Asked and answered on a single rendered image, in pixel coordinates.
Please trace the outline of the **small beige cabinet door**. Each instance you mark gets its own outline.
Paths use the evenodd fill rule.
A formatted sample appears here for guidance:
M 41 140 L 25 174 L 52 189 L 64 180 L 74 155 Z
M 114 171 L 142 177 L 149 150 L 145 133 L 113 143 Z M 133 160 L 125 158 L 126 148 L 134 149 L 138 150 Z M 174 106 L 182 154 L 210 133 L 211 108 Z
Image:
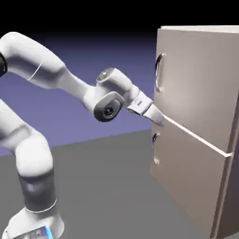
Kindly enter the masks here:
M 232 153 L 226 153 L 190 130 L 166 118 L 156 155 L 160 164 L 151 166 L 152 175 L 211 239 L 216 239 L 223 203 L 224 172 Z

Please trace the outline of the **beige cabinet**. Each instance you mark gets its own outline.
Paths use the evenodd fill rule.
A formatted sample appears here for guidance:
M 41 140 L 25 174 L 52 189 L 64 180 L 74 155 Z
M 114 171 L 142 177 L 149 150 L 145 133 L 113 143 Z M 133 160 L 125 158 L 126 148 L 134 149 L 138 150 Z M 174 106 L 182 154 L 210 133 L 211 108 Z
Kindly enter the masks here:
M 152 175 L 207 239 L 239 232 L 239 26 L 157 32 Z

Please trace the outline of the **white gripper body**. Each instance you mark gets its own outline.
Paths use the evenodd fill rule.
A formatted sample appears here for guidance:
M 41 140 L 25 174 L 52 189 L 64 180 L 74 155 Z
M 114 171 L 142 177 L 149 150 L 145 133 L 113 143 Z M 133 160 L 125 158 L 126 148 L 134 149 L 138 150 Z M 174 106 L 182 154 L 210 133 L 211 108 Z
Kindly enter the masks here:
M 163 113 L 156 107 L 155 104 L 151 104 L 150 107 L 146 110 L 143 114 L 144 117 L 151 120 L 153 123 L 157 124 L 158 126 L 164 125 L 164 115 Z

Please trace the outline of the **large beige cabinet door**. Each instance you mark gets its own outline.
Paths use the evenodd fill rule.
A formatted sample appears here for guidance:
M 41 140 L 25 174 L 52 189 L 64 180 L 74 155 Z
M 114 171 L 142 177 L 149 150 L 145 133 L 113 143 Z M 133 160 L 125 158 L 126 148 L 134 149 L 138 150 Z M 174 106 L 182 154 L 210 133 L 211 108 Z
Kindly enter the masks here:
M 232 150 L 239 108 L 239 31 L 161 28 L 161 111 L 220 150 Z

